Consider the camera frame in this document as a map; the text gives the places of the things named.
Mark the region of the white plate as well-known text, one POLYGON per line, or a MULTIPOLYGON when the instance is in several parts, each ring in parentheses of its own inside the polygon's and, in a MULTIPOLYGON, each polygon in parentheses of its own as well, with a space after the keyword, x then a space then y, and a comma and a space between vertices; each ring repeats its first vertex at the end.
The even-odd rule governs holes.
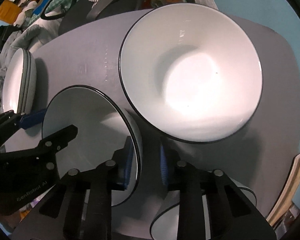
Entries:
POLYGON ((2 109, 29 114, 36 91, 37 67, 33 55, 19 48, 7 68, 2 90, 2 109))

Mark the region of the white bowl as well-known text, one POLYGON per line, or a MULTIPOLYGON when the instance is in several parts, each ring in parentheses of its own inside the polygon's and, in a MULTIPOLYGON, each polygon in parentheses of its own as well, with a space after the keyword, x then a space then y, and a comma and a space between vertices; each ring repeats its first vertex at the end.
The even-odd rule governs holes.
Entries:
POLYGON ((127 201, 137 188, 142 170, 142 137, 125 110, 102 91, 74 85, 58 92, 48 104, 42 123, 42 138, 69 125, 78 128, 77 136, 56 155, 60 176, 72 168, 81 172, 96 168, 132 142, 133 160, 130 181, 125 191, 112 191, 112 205, 127 201))
MULTIPOLYGON (((255 193, 247 186, 240 182, 230 178, 236 186, 245 194, 245 196, 252 202, 254 206, 257 204, 257 198, 255 193)), ((167 193, 159 211, 155 215, 153 222, 150 226, 150 235, 152 239, 163 239, 163 240, 175 240, 177 239, 178 233, 178 222, 179 222, 179 201, 180 192, 170 191, 167 193)), ((207 208, 206 196, 202 195, 202 202, 204 208, 204 219, 205 219, 205 237, 211 239, 210 233, 210 221, 209 211, 207 208)))
POLYGON ((177 3, 141 16, 119 54, 119 77, 134 111, 185 142, 222 140, 255 113, 263 76, 257 51, 226 14, 177 3))

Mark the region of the grey duvet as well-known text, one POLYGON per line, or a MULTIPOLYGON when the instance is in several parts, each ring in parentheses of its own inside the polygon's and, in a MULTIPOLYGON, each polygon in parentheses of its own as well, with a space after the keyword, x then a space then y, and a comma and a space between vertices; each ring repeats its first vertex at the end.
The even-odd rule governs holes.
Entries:
POLYGON ((4 80, 7 68, 15 52, 22 48, 33 53, 58 37, 59 22, 56 24, 32 24, 25 31, 13 32, 0 52, 0 80, 4 80))

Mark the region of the black clothes pile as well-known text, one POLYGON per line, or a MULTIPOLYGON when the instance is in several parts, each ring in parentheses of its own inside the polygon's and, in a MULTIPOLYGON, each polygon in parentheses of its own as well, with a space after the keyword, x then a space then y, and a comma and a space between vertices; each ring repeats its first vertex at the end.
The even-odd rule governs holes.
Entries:
POLYGON ((15 31, 19 31, 20 28, 13 26, 13 25, 1 25, 0 26, 0 52, 2 51, 2 48, 7 41, 8 37, 11 35, 11 33, 15 31))

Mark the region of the blue box on table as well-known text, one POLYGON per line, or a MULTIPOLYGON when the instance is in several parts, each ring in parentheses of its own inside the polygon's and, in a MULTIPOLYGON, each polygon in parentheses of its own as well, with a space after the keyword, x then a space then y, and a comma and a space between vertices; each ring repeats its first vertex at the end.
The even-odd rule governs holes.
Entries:
POLYGON ((40 13, 42 12, 42 10, 44 9, 44 7, 47 5, 49 0, 39 0, 37 6, 35 7, 35 9, 33 10, 33 14, 34 15, 40 15, 40 13))

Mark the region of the black office chair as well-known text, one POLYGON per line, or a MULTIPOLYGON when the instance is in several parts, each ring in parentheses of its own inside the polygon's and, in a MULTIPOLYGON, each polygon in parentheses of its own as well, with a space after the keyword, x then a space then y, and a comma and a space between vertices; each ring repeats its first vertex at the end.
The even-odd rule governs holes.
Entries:
POLYGON ((140 10, 141 3, 142 0, 100 0, 97 5, 92 8, 92 3, 89 2, 89 0, 79 0, 75 2, 66 13, 46 17, 42 12, 40 18, 47 21, 62 18, 63 20, 58 31, 58 34, 62 35, 102 18, 140 10))

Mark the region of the wooden boards by wall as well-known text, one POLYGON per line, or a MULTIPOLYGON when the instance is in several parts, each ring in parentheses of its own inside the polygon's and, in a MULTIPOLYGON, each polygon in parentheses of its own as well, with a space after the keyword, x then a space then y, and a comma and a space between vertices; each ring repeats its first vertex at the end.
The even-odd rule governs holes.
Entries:
POLYGON ((274 207, 270 211, 266 220, 271 226, 274 226, 279 219, 289 210, 293 204, 292 199, 300 185, 300 154, 298 154, 292 163, 290 173, 283 187, 283 190, 277 199, 274 207))

